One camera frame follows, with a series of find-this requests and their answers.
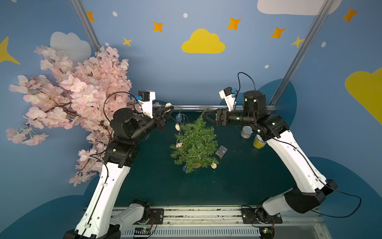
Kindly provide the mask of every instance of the pink blossom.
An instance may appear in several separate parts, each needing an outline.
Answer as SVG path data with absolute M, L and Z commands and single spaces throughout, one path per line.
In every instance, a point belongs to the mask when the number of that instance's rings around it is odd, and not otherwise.
M 18 133 L 14 128 L 7 129 L 6 133 L 8 140 L 11 140 L 13 143 L 22 143 L 22 141 L 26 139 L 25 134 Z
M 90 152 L 83 150 L 79 154 L 80 159 L 75 168 L 80 172 L 70 180 L 76 186 L 92 177 L 94 172 L 102 170 L 103 164 L 97 160 L 102 159 L 104 153 L 97 155 L 97 159 L 88 159 L 90 154 L 102 152 L 109 143 L 112 129 L 102 111 L 106 97 L 116 91 L 128 92 L 131 89 L 131 81 L 126 76 L 128 60 L 119 62 L 116 49 L 109 47 L 105 50 L 101 47 L 95 57 L 83 64 L 78 63 L 73 72 L 73 62 L 63 51 L 41 46 L 35 52 L 43 55 L 40 66 L 43 70 L 52 70 L 58 86 L 54 86 L 44 75 L 37 78 L 31 76 L 30 81 L 23 75 L 18 77 L 18 86 L 10 86 L 10 90 L 27 94 L 23 99 L 32 104 L 26 113 L 30 127 L 19 132 L 10 129 L 7 138 L 15 143 L 36 145 L 46 136 L 35 135 L 31 127 L 70 129 L 80 124 L 91 132 L 87 140 L 93 144 L 93 149 Z M 133 100 L 125 94 L 110 98 L 105 107 L 107 117 L 112 119 L 116 110 L 131 102 Z
M 41 103 L 41 100 L 39 99 L 37 95 L 27 94 L 27 95 L 24 95 L 23 99 L 25 102 L 30 102 L 34 105 Z
M 53 69 L 53 64 L 50 63 L 48 60 L 41 60 L 40 67 L 42 70 L 51 70 Z
M 25 83 L 29 82 L 28 79 L 23 75 L 19 75 L 17 78 L 19 78 L 19 86 L 25 86 Z
M 86 88 L 86 83 L 80 81 L 78 78 L 73 79 L 73 85 L 70 87 L 70 90 L 73 92 L 80 92 Z
M 40 121 L 39 119 L 29 120 L 28 124 L 30 124 L 30 125 L 32 125 L 32 126 L 34 126 L 36 128 L 39 128 L 39 129 L 43 129 L 44 128 L 44 125 L 42 124 L 42 121 Z
M 81 182 L 82 182 L 82 177 L 79 176 L 78 173 L 69 180 L 69 183 L 73 184 L 73 186 L 77 186 L 77 184 L 80 184 Z
M 31 119 L 35 119 L 35 118 L 45 118 L 47 116 L 47 113 L 40 110 L 38 107 L 31 107 L 25 115 Z
M 63 80 L 60 83 L 60 86 L 64 89 L 70 90 L 70 87 L 73 85 L 73 76 L 70 74 L 67 80 Z
M 46 137 L 48 137 L 48 135 L 45 135 L 45 134 L 41 134 L 41 135 L 35 135 L 33 136 L 32 138 L 28 139 L 28 140 L 25 140 L 23 142 L 23 144 L 25 145 L 29 145 L 29 146 L 34 146 L 34 145 L 38 145 L 40 144 L 41 142 L 43 142 Z
M 79 160 L 85 161 L 90 157 L 89 155 L 96 153 L 97 151 L 95 149 L 91 149 L 90 151 L 81 150 L 80 152 L 78 152 L 78 156 L 80 156 Z
M 28 93 L 28 89 L 25 86 L 10 85 L 9 90 L 12 92 Z

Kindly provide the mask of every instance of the vent grille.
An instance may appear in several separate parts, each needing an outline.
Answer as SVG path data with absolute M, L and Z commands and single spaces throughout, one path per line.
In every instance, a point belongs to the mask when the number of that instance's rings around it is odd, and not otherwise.
M 130 228 L 122 232 L 121 237 L 147 237 L 147 235 L 134 235 L 134 229 Z M 230 237 L 230 236 L 260 236 L 255 227 L 175 227 L 157 228 L 151 237 Z

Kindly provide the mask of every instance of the yellow star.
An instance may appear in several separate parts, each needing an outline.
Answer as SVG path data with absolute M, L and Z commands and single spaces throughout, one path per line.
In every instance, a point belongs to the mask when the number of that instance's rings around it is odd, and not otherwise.
M 20 65 L 20 63 L 13 58 L 7 51 L 6 47 L 8 46 L 8 37 L 6 37 L 1 43 L 0 43 L 0 63 L 4 60 L 8 60 L 10 62 L 13 62 L 15 64 Z
M 300 39 L 300 36 L 297 36 L 297 40 L 294 43 L 292 43 L 291 45 L 296 45 L 298 48 L 300 46 L 300 43 L 303 42 L 303 40 L 305 40 L 305 39 Z
M 87 16 L 89 17 L 90 21 L 95 21 L 94 18 L 93 18 L 93 12 L 92 11 L 88 12 Z
M 154 22 L 154 31 L 163 32 L 162 31 L 162 25 L 163 25 L 163 23 L 156 23 L 156 22 Z
M 351 18 L 357 14 L 357 11 L 353 11 L 352 8 L 350 8 L 349 12 L 342 18 L 342 20 L 346 20 L 348 23 L 350 22 Z
M 235 29 L 237 31 L 238 30 L 238 24 L 240 21 L 241 21 L 241 19 L 235 20 L 235 19 L 231 18 L 231 22 L 230 22 L 230 25 L 228 26 L 227 30 Z
M 280 37 L 281 37 L 281 33 L 283 33 L 283 31 L 285 31 L 285 29 L 286 29 L 286 28 L 284 28 L 284 29 L 278 29 L 278 28 L 276 27 L 276 28 L 275 28 L 275 33 L 274 33 L 272 36 L 270 36 L 270 38 L 277 37 L 277 38 L 280 39 Z
M 124 39 L 125 42 L 122 45 L 129 45 L 129 47 L 131 47 L 130 46 L 131 40 L 126 40 L 125 38 L 123 38 L 123 39 Z

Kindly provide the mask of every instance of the mounting plate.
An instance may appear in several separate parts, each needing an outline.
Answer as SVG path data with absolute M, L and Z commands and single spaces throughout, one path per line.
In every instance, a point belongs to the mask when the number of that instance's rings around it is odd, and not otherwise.
M 242 216 L 244 224 L 262 224 L 256 220 L 255 208 L 242 208 L 241 213 L 245 215 L 245 217 Z M 273 216 L 273 219 L 275 220 L 275 224 L 283 223 L 279 213 Z
M 138 222 L 135 222 L 134 225 L 140 225 L 141 227 L 142 227 L 142 225 L 151 225 L 152 217 L 155 218 L 154 226 L 155 226 L 155 224 L 161 225 L 161 224 L 163 224 L 163 213 L 164 213 L 163 208 L 150 208 L 150 214 L 149 214 L 148 222 L 146 224 L 139 224 Z

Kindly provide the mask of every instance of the yellow cloud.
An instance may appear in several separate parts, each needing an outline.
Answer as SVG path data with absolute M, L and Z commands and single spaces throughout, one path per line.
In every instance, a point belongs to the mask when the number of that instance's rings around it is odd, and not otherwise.
M 202 28 L 194 31 L 190 40 L 182 44 L 182 50 L 187 53 L 221 53 L 224 49 L 218 35 Z
M 345 87 L 382 124 L 382 68 L 374 73 L 354 72 L 346 79 Z

